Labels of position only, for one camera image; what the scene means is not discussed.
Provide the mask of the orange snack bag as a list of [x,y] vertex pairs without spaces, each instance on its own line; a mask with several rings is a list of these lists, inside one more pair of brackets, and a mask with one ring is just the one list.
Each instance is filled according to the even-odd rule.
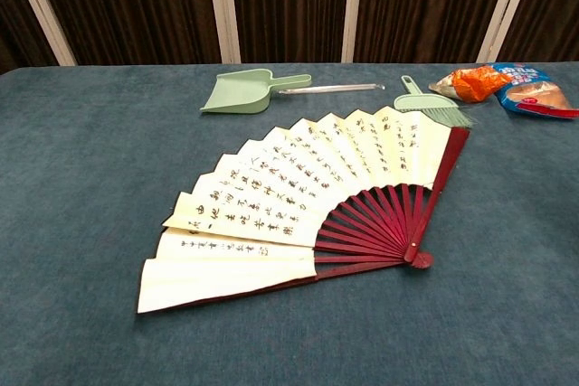
[[496,71],[489,65],[483,65],[455,70],[431,83],[428,88],[444,97],[474,104],[483,102],[510,82],[511,78],[507,74]]

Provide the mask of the green hand brush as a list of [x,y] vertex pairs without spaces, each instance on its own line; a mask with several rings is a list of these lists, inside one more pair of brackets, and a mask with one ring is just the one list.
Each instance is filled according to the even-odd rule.
[[407,93],[394,99],[396,110],[400,112],[420,111],[433,121],[447,127],[473,127],[473,121],[451,99],[439,94],[422,92],[409,75],[403,75],[401,82]]

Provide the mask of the blue felt table cover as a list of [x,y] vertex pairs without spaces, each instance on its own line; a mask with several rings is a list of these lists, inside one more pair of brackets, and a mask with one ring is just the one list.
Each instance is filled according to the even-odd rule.
[[474,120],[423,245],[387,268],[138,315],[176,196],[272,127],[375,111],[449,64],[276,64],[384,91],[205,115],[223,66],[0,75],[0,386],[579,386],[579,121]]

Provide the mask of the clear thin plastic rod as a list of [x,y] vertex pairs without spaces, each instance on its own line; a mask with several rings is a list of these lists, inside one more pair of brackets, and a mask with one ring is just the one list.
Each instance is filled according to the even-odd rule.
[[376,83],[363,84],[342,84],[342,85],[326,85],[326,86],[312,86],[297,89],[282,89],[278,90],[279,94],[283,95],[299,95],[299,94],[319,94],[319,93],[334,93],[334,92],[348,92],[361,90],[385,90],[385,85]]

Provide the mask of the blue snack bag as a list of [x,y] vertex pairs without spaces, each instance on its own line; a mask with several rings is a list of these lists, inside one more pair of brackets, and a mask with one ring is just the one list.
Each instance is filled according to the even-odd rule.
[[509,77],[509,83],[495,93],[505,110],[540,118],[579,118],[579,108],[569,103],[545,72],[517,62],[493,62],[489,66]]

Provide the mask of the red ribbed paper folding fan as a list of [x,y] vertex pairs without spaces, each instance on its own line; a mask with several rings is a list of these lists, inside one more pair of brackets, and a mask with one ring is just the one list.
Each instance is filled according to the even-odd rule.
[[144,263],[137,311],[428,268],[422,237],[468,135],[385,107],[246,141],[178,195]]

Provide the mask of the dark brown curtain panel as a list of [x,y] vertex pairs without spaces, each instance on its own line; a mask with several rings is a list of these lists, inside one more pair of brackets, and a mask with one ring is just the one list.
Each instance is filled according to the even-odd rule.
[[49,0],[80,65],[219,63],[213,0]]
[[520,0],[499,61],[579,61],[579,0]]
[[0,75],[58,62],[28,0],[0,0]]
[[359,0],[354,60],[474,62],[498,0]]
[[241,60],[341,61],[346,0],[234,0]]

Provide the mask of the green plastic dustpan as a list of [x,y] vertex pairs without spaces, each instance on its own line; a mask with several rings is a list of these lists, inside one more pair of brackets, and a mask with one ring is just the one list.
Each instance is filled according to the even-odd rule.
[[275,78],[273,71],[263,68],[218,74],[214,89],[200,111],[257,114],[270,105],[273,91],[305,88],[311,82],[310,74]]

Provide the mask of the white partition frame post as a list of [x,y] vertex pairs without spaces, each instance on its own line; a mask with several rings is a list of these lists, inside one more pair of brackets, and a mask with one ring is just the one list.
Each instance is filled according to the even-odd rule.
[[356,47],[356,29],[360,0],[346,0],[341,61],[352,63]]
[[27,0],[60,66],[76,66],[77,61],[50,0]]
[[519,2],[520,0],[497,0],[476,63],[497,60]]
[[222,63],[242,62],[234,0],[212,0]]

